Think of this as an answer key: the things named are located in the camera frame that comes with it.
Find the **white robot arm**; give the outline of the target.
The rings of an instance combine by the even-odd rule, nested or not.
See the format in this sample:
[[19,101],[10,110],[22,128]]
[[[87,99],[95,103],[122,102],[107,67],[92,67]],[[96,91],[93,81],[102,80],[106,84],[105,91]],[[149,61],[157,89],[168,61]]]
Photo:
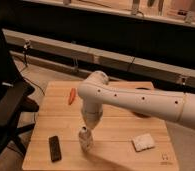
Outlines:
[[192,93],[116,88],[109,85],[109,78],[102,71],[91,73],[79,84],[77,92],[82,99],[83,120],[90,130],[100,122],[104,104],[195,130],[195,94]]

